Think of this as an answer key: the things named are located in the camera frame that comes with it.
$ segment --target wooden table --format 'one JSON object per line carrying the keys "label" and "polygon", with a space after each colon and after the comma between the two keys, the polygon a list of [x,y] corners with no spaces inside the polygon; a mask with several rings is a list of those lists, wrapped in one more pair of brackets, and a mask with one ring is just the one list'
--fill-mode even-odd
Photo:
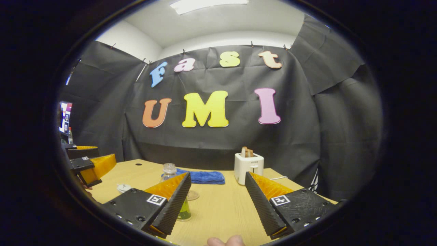
{"label": "wooden table", "polygon": [[[128,184],[139,190],[157,184],[161,179],[162,169],[162,164],[140,159],[120,162],[102,178],[103,182],[93,186],[90,192],[96,201],[105,203],[120,194],[117,191],[118,184]],[[230,236],[240,234],[247,246],[272,241],[264,231],[246,187],[239,185],[235,180],[234,171],[220,172],[225,177],[223,185],[191,185],[191,190],[200,195],[198,199],[188,202],[192,218],[184,222],[176,221],[171,235],[167,236],[166,240],[182,246],[203,246],[209,237],[218,237],[226,242]],[[267,168],[264,169],[264,176],[272,179],[283,175]],[[287,178],[275,181],[292,190],[303,188]]]}

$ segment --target ceiling light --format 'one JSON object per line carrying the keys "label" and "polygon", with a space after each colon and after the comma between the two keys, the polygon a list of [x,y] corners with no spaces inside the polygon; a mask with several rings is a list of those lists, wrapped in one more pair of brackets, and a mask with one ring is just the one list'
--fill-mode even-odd
{"label": "ceiling light", "polygon": [[247,4],[249,0],[180,0],[170,4],[176,13],[185,14],[187,12],[225,4]]}

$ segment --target white cable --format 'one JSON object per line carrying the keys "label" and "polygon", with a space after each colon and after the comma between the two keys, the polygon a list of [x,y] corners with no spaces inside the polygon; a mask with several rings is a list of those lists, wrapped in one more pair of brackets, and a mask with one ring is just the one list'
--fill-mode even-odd
{"label": "white cable", "polygon": [[287,176],[282,176],[282,177],[279,177],[279,178],[274,178],[274,179],[270,179],[270,180],[275,180],[275,179],[283,179],[283,178],[288,178]]}
{"label": "white cable", "polygon": [[135,82],[138,81],[139,77],[141,76],[141,74],[142,74],[142,72],[144,71],[144,69],[146,68],[146,66],[147,66],[147,64],[144,65],[144,67],[142,68],[141,72],[138,74],[138,77],[137,77],[137,79],[136,79]]}

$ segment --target computer screen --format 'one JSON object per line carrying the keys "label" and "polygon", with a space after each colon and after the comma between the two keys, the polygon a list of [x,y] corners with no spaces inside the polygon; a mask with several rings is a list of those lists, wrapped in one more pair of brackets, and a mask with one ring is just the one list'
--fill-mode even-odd
{"label": "computer screen", "polygon": [[61,114],[60,121],[59,121],[59,131],[64,134],[68,135],[68,125],[70,123],[70,114],[71,114],[71,107],[73,106],[73,103],[71,102],[60,102],[61,107]]}

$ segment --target human hand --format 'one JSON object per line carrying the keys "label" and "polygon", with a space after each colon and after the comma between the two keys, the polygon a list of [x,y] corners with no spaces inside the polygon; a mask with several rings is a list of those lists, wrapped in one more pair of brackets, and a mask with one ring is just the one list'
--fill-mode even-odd
{"label": "human hand", "polygon": [[230,237],[226,243],[216,237],[211,237],[208,238],[206,243],[208,244],[207,246],[246,246],[240,235]]}
{"label": "human hand", "polygon": [[87,187],[80,179],[79,179],[79,181],[80,181],[80,184],[82,185],[82,187],[84,188],[84,189],[86,189],[86,190],[92,190],[93,188],[92,187]]}

